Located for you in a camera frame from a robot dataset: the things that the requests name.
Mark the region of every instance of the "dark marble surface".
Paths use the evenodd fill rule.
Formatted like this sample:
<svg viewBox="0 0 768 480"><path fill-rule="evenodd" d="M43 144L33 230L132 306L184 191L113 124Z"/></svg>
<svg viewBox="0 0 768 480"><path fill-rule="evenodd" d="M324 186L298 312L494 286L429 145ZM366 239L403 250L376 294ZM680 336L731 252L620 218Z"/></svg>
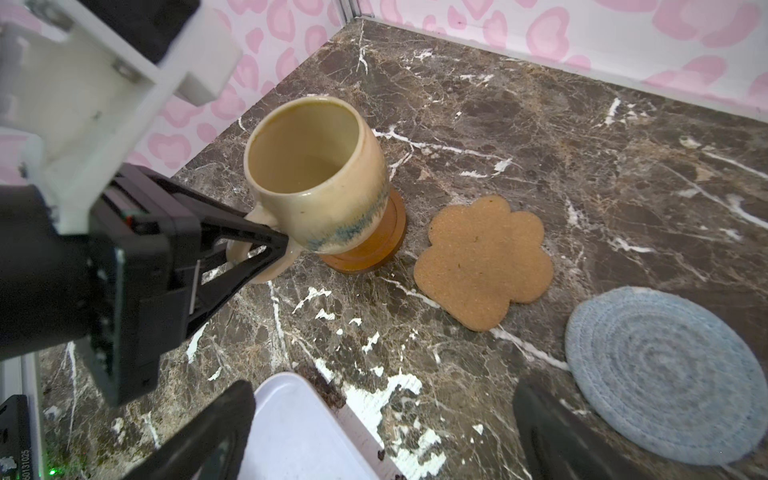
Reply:
<svg viewBox="0 0 768 480"><path fill-rule="evenodd" d="M640 450L589 411L558 360L576 305L636 285L712 310L768 367L768 125L357 21L178 178L250 209L241 170L249 132L308 94L348 101L384 134L410 221L396 258L343 276L305 255L272 284L245 287L205 327L194 356L186 345L168 353L157 391L120 409L104 406L66 348L44 352L52 464L70 478L119 478L234 380L257 385L295 369L319 382L320 366L333 376L330 403L348 398L404 470L420 462L439 478L526 479L511 399L532 377L656 478L766 478L765 441L731 470ZM513 305L501 329L477 334L415 295L412 269L430 219L487 194L544 221L555 275L539 301ZM305 300L311 289L321 294Z"/></svg>

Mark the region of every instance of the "blue woven coaster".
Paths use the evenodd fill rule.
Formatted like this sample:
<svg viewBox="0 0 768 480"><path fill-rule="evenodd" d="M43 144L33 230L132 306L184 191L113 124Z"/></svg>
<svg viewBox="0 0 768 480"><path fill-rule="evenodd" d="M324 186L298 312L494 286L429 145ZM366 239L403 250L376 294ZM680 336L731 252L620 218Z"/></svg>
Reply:
<svg viewBox="0 0 768 480"><path fill-rule="evenodd" d="M768 429L768 385L750 348L679 296L625 286L583 302L568 322L565 355L594 410L663 457L734 462Z"/></svg>

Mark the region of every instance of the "white tray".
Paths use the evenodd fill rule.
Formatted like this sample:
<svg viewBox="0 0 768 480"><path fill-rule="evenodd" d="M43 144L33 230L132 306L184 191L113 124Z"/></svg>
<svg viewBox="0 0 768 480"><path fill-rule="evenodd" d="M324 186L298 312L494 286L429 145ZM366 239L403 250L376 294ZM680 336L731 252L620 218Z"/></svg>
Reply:
<svg viewBox="0 0 768 480"><path fill-rule="evenodd" d="M315 389L278 373L256 392L238 480L378 480Z"/></svg>

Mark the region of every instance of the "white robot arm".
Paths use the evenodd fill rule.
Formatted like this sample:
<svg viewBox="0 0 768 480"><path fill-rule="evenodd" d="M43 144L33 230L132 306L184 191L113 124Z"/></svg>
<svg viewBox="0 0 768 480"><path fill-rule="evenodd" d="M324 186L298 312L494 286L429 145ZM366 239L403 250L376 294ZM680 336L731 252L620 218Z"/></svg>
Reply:
<svg viewBox="0 0 768 480"><path fill-rule="evenodd" d="M22 174L59 234L87 233L91 206L168 98L215 100L241 51L199 0L26 5L63 40L2 25L0 126L39 137Z"/></svg>

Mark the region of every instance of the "mug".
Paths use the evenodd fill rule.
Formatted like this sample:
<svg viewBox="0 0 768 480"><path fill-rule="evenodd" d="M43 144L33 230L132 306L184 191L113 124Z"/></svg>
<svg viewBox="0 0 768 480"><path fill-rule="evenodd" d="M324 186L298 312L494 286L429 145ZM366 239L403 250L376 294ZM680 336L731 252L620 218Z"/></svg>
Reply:
<svg viewBox="0 0 768 480"><path fill-rule="evenodd" d="M243 169L256 201L246 220L289 237L285 256L253 283L272 280L303 250L333 255L357 247L389 200L379 142L360 113L338 98L300 98L272 111L248 138ZM227 260L242 262L250 248L231 240Z"/></svg>

